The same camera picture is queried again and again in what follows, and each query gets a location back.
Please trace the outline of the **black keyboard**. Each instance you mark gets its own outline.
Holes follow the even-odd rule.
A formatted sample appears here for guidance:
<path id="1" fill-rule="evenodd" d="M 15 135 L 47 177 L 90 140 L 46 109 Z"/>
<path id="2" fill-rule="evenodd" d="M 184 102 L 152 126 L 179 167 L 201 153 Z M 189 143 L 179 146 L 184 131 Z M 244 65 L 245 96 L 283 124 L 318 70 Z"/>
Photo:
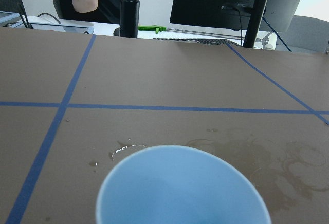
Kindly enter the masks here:
<path id="1" fill-rule="evenodd" d="M 220 45 L 220 44 L 231 44 L 240 46 L 240 44 L 227 40 L 227 39 L 205 39 L 205 38 L 154 38 L 154 40 L 161 40 L 161 41 L 177 41 L 177 42 L 188 42 L 188 43 L 199 43 L 199 44 L 206 44 L 206 45 Z"/>

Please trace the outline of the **green plastic tool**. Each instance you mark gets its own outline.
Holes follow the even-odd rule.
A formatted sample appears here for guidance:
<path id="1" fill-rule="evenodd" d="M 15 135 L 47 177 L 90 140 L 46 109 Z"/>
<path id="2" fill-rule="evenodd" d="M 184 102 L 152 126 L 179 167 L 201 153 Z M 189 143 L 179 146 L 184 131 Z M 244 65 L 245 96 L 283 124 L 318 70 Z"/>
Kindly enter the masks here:
<path id="1" fill-rule="evenodd" d="M 166 26 L 159 26 L 159 25 L 139 25 L 139 31 L 154 31 L 156 34 L 159 32 L 164 32 L 167 30 Z"/>

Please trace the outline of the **black computer monitor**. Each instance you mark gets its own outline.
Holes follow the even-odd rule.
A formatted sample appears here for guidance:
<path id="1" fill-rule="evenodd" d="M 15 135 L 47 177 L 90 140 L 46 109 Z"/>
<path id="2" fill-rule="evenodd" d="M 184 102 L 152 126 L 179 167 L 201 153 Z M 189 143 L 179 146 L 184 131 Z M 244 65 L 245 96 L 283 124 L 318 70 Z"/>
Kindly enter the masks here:
<path id="1" fill-rule="evenodd" d="M 260 31 L 285 32 L 300 0 L 173 0 L 170 23 L 245 30 L 243 46 Z"/>

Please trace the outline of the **black water bottle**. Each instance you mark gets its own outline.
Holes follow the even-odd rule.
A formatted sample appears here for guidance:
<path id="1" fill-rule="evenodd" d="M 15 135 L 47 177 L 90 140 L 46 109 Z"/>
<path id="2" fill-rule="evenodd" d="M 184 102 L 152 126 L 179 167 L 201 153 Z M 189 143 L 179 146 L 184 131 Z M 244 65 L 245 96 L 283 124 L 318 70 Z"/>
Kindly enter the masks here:
<path id="1" fill-rule="evenodd" d="M 121 0 L 120 32 L 121 37 L 137 38 L 139 24 L 139 0 Z"/>

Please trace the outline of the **light blue paper cup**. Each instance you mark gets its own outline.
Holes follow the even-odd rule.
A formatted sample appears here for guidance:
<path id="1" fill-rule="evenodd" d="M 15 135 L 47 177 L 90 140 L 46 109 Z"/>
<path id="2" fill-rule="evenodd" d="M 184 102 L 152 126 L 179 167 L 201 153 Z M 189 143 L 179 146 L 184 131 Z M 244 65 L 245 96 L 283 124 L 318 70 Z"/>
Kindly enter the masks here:
<path id="1" fill-rule="evenodd" d="M 251 182 L 226 161 L 178 145 L 119 162 L 101 185 L 96 223 L 270 223 Z"/>

